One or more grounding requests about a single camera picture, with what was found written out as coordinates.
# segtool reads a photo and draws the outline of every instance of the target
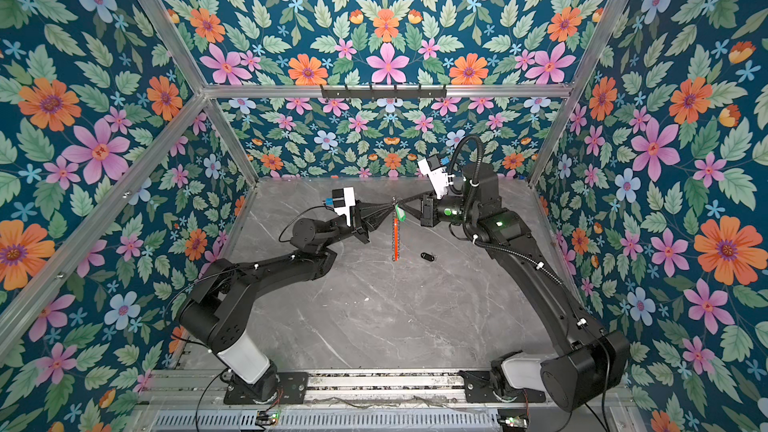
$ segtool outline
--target light blue flower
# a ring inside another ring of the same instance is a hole
[[[22,222],[26,222],[30,216],[36,216],[38,214],[33,210],[34,202],[30,202],[26,206],[21,202],[14,202],[13,206],[16,207],[16,212],[11,214],[11,218],[21,217]]]
[[[712,205],[706,204],[704,207],[709,211],[706,213],[707,217],[715,216],[715,218],[720,218],[720,214],[725,212],[725,207],[718,207],[717,199],[712,201]]]
[[[742,83],[744,79],[748,79],[749,81],[754,80],[755,79],[754,72],[757,72],[762,68],[763,68],[762,66],[752,67],[752,60],[748,60],[746,64],[744,64],[744,70],[736,71],[736,75],[741,76],[739,77],[739,83]]]
[[[83,312],[83,308],[80,307],[77,312],[72,312],[69,318],[72,320],[70,325],[80,325],[83,323],[83,319],[88,315],[88,312]]]
[[[11,43],[8,39],[3,39],[3,43],[5,43],[7,49],[5,49],[5,55],[10,56],[13,55],[16,60],[20,60],[21,56],[27,55],[27,52],[25,50],[21,50],[22,43],[21,42],[14,42]]]
[[[20,177],[26,177],[27,178],[27,184],[33,183],[35,180],[40,180],[40,172],[42,172],[42,168],[33,168],[32,164],[27,164],[26,170],[19,171],[18,175]]]
[[[78,416],[83,413],[83,411],[80,410],[81,407],[83,407],[82,402],[77,405],[74,405],[74,404],[70,405],[69,414],[64,416],[64,420],[69,420],[70,422],[72,422],[72,424],[74,424],[74,420],[77,419]]]
[[[111,341],[112,337],[118,332],[114,330],[114,326],[110,325],[109,327],[105,327],[102,332],[104,332],[104,336],[101,338],[101,341]]]

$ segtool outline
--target aluminum frame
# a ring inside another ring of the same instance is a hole
[[[573,91],[560,105],[560,110],[558,110],[558,114],[549,128],[547,138],[544,139],[542,148],[539,150],[536,166],[528,177],[528,184],[530,187],[536,187],[536,183],[544,173],[544,168],[546,167],[547,162],[552,158],[554,150],[557,149],[558,142],[560,141],[563,132],[565,132],[565,127],[568,125],[568,118],[581,100],[587,82],[589,82],[590,77],[592,77],[594,68],[597,66],[603,50],[605,50],[605,47],[608,45],[608,41],[616,28],[619,17],[624,13],[624,9],[627,7],[628,3],[629,0],[608,0],[606,3],[600,23],[595,28],[592,40],[590,40],[586,51],[581,56],[581,61],[574,74],[571,83]]]
[[[59,289],[88,256],[97,240],[117,218],[133,191],[138,191],[168,154],[171,146],[184,134],[202,110],[206,99],[196,94],[158,134],[128,171],[110,189],[104,199],[80,223],[64,244],[46,262],[24,289],[0,315],[0,362],[29,330],[40,311],[56,298]]]

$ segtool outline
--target black cable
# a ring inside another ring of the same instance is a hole
[[[286,243],[286,242],[290,242],[290,239],[289,240],[281,239],[281,237],[283,237],[283,234],[286,233],[286,230],[288,230],[288,227],[290,227],[290,225],[293,224],[295,221],[299,220],[301,218],[301,216],[303,216],[304,214],[306,214],[310,210],[314,210],[316,208],[328,208],[328,206],[322,205],[322,206],[309,207],[304,212],[300,212],[298,216],[295,216],[292,221],[288,222],[288,225],[283,229],[283,231],[280,233],[280,235],[277,236],[277,241],[280,242],[280,243],[283,243],[283,244]]]
[[[203,396],[205,396],[205,393],[208,391],[211,385],[213,385],[214,381],[218,378],[221,378],[221,375],[226,372],[227,369],[222,370],[219,372],[216,377],[212,378],[210,382],[208,382],[208,385],[205,386],[205,389],[203,389],[203,393],[200,395],[200,398],[197,400],[197,407],[194,408],[194,428],[197,430],[197,432],[200,432],[200,426],[197,423],[197,412],[200,411],[200,404],[203,403]]]

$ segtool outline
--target floral wallpaper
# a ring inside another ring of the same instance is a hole
[[[170,300],[218,259],[246,190],[199,114],[6,357],[0,430],[120,432],[180,345],[186,294]]]
[[[0,309],[189,96],[135,0],[0,0]]]
[[[540,181],[654,432],[768,428],[764,0],[630,0]]]

